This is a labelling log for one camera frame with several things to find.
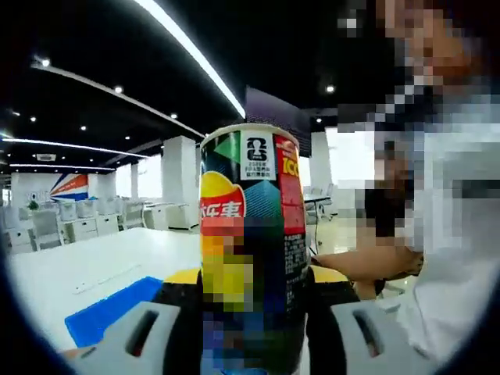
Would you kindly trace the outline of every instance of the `white shirt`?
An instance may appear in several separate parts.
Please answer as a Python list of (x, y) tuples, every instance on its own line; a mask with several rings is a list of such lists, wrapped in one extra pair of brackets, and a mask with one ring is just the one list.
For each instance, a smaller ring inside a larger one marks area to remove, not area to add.
[(410, 245), (424, 253), (398, 312), (412, 346), (445, 361), (487, 307), (500, 271), (500, 110), (480, 96), (417, 134), (424, 150), (408, 218)]

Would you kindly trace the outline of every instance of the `beverage can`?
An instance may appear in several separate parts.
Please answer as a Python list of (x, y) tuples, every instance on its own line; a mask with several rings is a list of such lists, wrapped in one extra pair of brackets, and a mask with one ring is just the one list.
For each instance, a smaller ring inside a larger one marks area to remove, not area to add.
[(210, 134), (201, 156), (202, 370), (293, 373), (307, 274), (298, 142), (271, 125), (233, 125)]

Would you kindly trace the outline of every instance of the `black screen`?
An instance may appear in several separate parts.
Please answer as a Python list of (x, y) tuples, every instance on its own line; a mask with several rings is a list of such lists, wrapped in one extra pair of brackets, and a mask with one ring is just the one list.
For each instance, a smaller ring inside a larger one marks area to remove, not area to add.
[(245, 111), (248, 123), (269, 123), (288, 131), (298, 140), (300, 156), (311, 156), (311, 123), (307, 113), (251, 87), (247, 87)]

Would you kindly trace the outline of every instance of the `blue mat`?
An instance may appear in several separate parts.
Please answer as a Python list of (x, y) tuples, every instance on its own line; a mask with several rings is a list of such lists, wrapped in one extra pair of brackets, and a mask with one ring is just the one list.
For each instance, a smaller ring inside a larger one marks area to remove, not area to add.
[(94, 305), (64, 319), (78, 348), (100, 342), (104, 331), (127, 311), (142, 301), (151, 301), (162, 287), (162, 281), (145, 277)]

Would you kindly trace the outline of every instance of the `ceiling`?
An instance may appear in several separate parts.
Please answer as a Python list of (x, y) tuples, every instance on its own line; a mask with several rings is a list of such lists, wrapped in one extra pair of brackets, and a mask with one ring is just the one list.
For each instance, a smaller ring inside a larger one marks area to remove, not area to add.
[[(315, 113), (343, 105), (363, 116), (367, 104), (384, 102), (402, 79), (394, 68), (392, 45), (376, 30), (373, 10), (363, 9), (362, 2), (313, 0), (304, 6), (285, 0), (156, 1), (240, 103), (245, 102), (247, 85), (258, 88), (299, 108), (314, 109), (309, 111), (313, 130), (337, 124), (336, 116), (317, 123)], [(8, 82), (0, 98), (4, 134), (122, 152), (177, 135), (202, 140), (108, 92), (30, 67), (37, 57), (108, 88), (122, 86), (124, 95), (168, 116), (178, 114), (178, 121), (201, 134), (241, 121), (193, 58), (133, 0), (51, 0), (31, 6), (39, 9), (24, 12), (20, 7), (11, 17), (12, 40), (4, 51), (10, 59), (2, 62), (0, 76)], [(354, 16), (358, 28), (339, 27), (339, 19)], [(329, 84), (336, 88), (333, 94), (326, 93)], [(5, 174), (53, 172), (9, 167), (37, 163), (32, 155), (38, 153), (56, 154), (54, 164), (118, 166), (116, 160), (108, 163), (116, 156), (109, 153), (5, 142), (0, 146)], [(159, 152), (158, 141), (139, 153)], [(120, 163), (137, 159), (126, 156)]]

